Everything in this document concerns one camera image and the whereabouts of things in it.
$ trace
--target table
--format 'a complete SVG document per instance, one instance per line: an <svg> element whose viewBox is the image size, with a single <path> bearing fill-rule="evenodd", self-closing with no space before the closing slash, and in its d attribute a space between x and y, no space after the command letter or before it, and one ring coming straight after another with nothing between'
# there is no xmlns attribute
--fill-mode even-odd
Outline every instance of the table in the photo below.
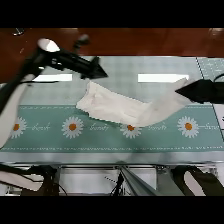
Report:
<svg viewBox="0 0 224 224"><path fill-rule="evenodd" d="M122 95L150 102L165 93L169 83L138 83L140 73L188 74L203 78L195 57L101 56L109 78L94 82ZM43 74L58 74L52 68ZM71 73L64 70L60 73ZM84 96L88 80L73 73L71 82L32 84L21 101L19 122L26 128L10 139L0 152L0 162L58 164L179 164L224 160L224 144L213 105L191 104L167 120L143 128L129 139L119 124L90 119L75 108ZM199 127L195 138L181 134L177 122L194 118ZM66 138L63 122L69 117L84 123L77 138Z"/></svg>

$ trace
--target daisy print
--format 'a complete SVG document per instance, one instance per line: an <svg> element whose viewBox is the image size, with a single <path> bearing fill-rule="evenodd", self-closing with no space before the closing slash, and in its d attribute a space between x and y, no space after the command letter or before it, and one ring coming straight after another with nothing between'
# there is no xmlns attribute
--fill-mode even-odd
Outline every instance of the daisy print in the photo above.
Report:
<svg viewBox="0 0 224 224"><path fill-rule="evenodd" d="M69 117L63 122L62 131L66 138L75 138L82 134L83 122L78 117Z"/></svg>
<svg viewBox="0 0 224 224"><path fill-rule="evenodd" d="M26 127L27 127L26 120L23 119L22 117L18 117L13 127L11 138L13 139L13 138L20 137L20 135L23 134L23 131L26 130Z"/></svg>
<svg viewBox="0 0 224 224"><path fill-rule="evenodd" d="M125 124L122 124L120 126L120 131L123 132L123 135L126 136L126 138L135 138L136 136L139 136L141 134L141 128L136 128L136 127L133 127L131 125L125 125Z"/></svg>
<svg viewBox="0 0 224 224"><path fill-rule="evenodd" d="M182 117L181 119L179 119L177 127L179 128L178 130L181 131L182 135L184 135L185 137L194 138L199 133L199 127L194 118L186 116Z"/></svg>

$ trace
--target reddish brown surface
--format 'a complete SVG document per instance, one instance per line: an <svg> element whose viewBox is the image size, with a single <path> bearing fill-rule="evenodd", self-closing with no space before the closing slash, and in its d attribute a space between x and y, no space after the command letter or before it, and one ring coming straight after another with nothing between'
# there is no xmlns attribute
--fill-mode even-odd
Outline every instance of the reddish brown surface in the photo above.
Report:
<svg viewBox="0 0 224 224"><path fill-rule="evenodd" d="M44 37L72 50L74 41L86 33L91 43L81 48L82 55L224 57L223 28L29 28L22 36L11 32L0 29L1 82L16 74Z"/></svg>

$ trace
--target white cloth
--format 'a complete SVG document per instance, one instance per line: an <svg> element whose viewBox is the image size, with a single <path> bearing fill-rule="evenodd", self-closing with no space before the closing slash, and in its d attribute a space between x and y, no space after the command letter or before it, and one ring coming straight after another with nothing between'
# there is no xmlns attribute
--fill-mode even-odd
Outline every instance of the white cloth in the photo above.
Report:
<svg viewBox="0 0 224 224"><path fill-rule="evenodd" d="M143 103L90 81L85 96L77 103L76 108L88 112L95 119L146 127L165 120L191 103L189 99L175 92L191 82L192 80L185 78L178 80L159 99Z"/></svg>

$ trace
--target yellow flower center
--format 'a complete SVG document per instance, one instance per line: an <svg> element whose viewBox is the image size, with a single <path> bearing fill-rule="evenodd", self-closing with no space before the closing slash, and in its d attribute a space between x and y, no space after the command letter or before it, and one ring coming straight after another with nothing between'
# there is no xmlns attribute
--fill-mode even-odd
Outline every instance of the yellow flower center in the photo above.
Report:
<svg viewBox="0 0 224 224"><path fill-rule="evenodd" d="M128 130L133 131L133 130L135 130L135 127L132 127L131 125L128 125Z"/></svg>
<svg viewBox="0 0 224 224"><path fill-rule="evenodd" d="M14 130L14 131L19 130L19 124L15 124L13 130Z"/></svg>
<svg viewBox="0 0 224 224"><path fill-rule="evenodd" d="M190 123L186 123L186 124L185 124L185 128L186 128L188 131L190 131L190 130L192 129L192 124L190 124Z"/></svg>
<svg viewBox="0 0 224 224"><path fill-rule="evenodd" d="M70 124L69 130L74 131L76 129L76 124Z"/></svg>

